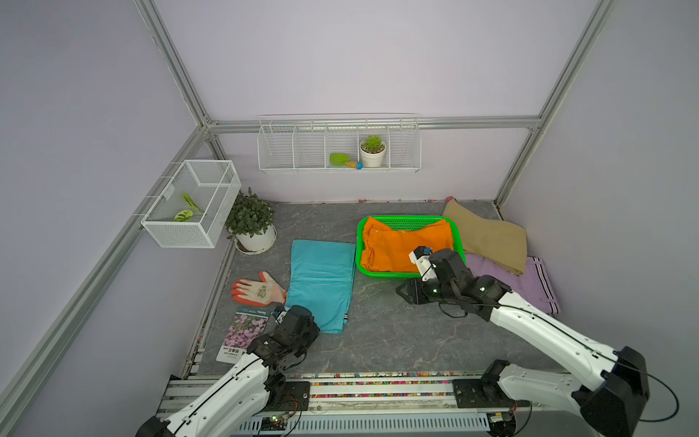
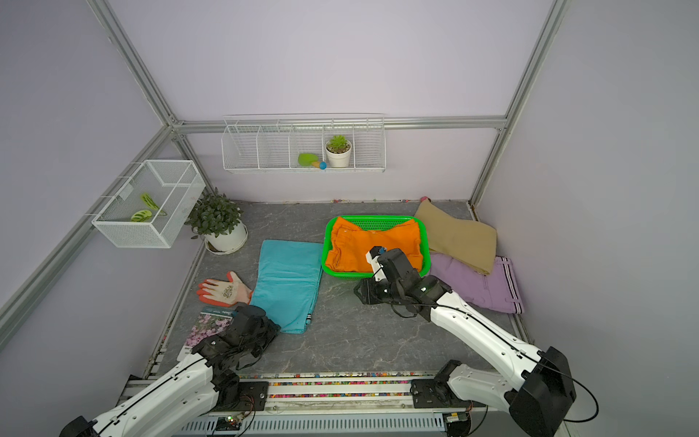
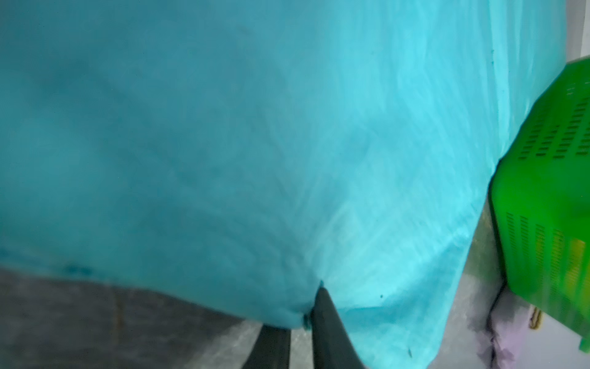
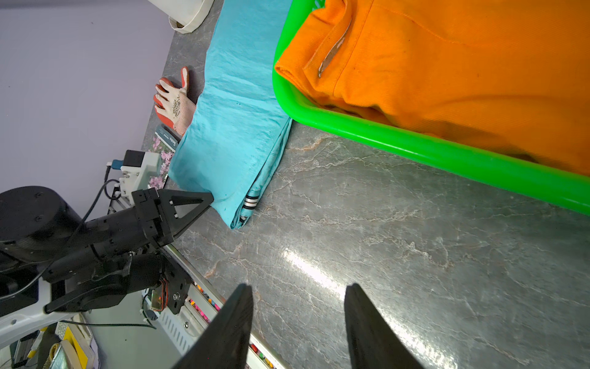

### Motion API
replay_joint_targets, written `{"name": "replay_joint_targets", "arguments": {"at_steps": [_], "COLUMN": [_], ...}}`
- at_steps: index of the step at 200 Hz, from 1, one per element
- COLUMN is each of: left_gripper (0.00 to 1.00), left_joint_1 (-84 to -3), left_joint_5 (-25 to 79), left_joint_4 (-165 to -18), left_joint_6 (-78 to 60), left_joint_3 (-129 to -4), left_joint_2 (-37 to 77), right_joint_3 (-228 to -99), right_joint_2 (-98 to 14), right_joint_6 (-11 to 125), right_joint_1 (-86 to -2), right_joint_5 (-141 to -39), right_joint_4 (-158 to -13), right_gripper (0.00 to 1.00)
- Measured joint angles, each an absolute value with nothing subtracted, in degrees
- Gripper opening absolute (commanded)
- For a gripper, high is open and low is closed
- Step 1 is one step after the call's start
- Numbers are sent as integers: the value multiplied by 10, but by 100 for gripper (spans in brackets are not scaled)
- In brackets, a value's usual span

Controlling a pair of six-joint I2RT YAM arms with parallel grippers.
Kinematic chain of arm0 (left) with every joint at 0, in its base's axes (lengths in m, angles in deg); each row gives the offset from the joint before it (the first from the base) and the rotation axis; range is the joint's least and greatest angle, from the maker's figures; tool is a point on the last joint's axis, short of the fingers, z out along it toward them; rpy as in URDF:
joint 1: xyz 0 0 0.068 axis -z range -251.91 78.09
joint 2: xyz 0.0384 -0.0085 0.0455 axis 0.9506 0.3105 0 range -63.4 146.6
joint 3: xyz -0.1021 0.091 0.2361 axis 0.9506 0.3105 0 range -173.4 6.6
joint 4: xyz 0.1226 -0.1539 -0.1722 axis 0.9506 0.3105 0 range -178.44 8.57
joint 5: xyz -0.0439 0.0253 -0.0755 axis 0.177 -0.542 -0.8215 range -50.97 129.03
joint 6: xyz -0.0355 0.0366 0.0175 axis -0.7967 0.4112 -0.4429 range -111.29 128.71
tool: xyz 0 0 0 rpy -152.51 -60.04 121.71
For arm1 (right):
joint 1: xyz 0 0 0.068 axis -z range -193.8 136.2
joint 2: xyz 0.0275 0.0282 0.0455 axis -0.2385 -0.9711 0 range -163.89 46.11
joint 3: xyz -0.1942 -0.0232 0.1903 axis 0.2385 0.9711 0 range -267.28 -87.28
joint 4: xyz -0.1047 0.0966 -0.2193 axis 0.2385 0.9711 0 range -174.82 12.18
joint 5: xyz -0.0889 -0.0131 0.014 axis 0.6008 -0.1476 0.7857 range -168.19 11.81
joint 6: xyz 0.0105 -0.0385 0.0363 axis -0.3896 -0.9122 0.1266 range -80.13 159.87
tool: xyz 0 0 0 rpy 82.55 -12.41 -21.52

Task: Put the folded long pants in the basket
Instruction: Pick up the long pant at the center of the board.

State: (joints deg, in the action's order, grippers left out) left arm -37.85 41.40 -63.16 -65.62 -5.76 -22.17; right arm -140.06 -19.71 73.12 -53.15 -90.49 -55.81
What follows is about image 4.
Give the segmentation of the teal pants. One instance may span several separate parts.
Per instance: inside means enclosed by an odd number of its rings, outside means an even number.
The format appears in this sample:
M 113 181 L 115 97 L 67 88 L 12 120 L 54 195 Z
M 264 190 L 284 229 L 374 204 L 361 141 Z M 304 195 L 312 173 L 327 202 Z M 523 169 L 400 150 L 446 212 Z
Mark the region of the teal pants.
M 183 190 L 210 192 L 230 229 L 258 206 L 287 145 L 291 118 L 273 91 L 273 57 L 289 1 L 225 1 L 204 66 L 204 89 L 172 158 Z

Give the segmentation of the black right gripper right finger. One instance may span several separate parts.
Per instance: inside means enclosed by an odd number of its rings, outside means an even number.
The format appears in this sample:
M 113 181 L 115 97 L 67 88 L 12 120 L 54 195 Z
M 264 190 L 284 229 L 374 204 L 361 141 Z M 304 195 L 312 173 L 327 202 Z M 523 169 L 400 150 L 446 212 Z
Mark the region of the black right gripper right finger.
M 347 286 L 345 325 L 353 368 L 421 368 L 359 284 Z

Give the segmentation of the green plastic basket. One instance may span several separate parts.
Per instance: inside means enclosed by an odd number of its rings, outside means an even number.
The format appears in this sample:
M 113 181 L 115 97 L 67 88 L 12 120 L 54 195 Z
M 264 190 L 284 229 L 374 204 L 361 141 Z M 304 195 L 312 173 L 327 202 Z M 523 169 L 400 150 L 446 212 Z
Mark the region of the green plastic basket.
M 291 4 L 277 46 L 276 63 L 310 13 L 322 9 L 326 2 L 295 1 Z M 280 76 L 275 67 L 273 84 L 281 107 L 302 124 L 575 212 L 589 212 L 589 173 L 567 172 L 526 158 L 490 152 L 320 107 Z

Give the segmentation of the orange pants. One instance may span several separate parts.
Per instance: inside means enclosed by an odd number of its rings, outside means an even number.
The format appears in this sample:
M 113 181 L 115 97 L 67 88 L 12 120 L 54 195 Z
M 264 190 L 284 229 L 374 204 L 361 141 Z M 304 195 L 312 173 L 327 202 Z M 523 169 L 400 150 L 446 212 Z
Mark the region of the orange pants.
M 589 173 L 587 1 L 328 1 L 275 69 L 326 109 Z

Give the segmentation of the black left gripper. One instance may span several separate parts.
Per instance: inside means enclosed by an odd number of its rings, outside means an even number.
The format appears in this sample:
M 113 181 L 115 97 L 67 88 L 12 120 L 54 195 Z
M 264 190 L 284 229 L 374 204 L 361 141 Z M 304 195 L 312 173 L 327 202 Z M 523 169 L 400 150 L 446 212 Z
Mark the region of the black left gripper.
M 162 288 L 163 305 L 179 312 L 189 276 L 164 252 L 206 212 L 210 192 L 137 190 L 134 205 L 81 223 L 68 247 L 43 274 L 58 290 L 46 314 L 110 308 L 146 288 Z

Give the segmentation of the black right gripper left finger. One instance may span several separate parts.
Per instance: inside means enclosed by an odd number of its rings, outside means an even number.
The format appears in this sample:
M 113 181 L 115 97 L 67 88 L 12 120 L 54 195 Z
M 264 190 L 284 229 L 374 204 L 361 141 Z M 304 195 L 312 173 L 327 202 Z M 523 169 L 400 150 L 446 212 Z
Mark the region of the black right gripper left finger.
M 175 368 L 244 368 L 254 313 L 252 287 L 239 284 Z

